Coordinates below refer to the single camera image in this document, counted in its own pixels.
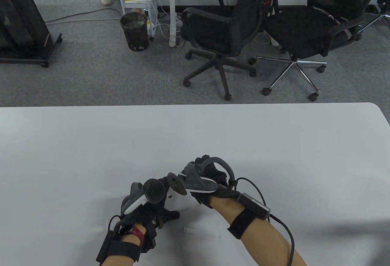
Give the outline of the person's left hand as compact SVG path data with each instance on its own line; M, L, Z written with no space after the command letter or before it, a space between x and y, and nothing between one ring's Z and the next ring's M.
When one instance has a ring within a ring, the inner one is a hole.
M131 184L130 194L123 199L121 204L120 221L114 227L114 231L124 237L125 235L130 234L130 230L135 224L141 224L146 229L144 241L140 247L141 253L146 253L155 248L157 228L161 229L164 223L176 220L180 217L178 211L169 211L165 209L167 192L169 190L168 178L163 177L156 182L158 188L161 188L161 185L164 186L162 200L157 204L152 204L150 202L146 202L143 205L139 204L134 210L131 210L130 213L125 213L133 200L143 199L144 197L143 188L141 188L142 184L140 182L133 182Z

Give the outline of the person's right hand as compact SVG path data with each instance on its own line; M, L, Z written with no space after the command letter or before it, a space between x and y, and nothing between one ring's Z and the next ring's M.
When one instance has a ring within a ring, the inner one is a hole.
M236 200L240 193L232 190L227 182L227 175L225 172L218 170L214 163L210 163L205 167L204 172L201 173L201 177L206 177L213 180L218 185L218 189L212 193L191 193L198 203L204 204L205 206L213 209L211 206L211 198L217 197L221 199L234 199Z

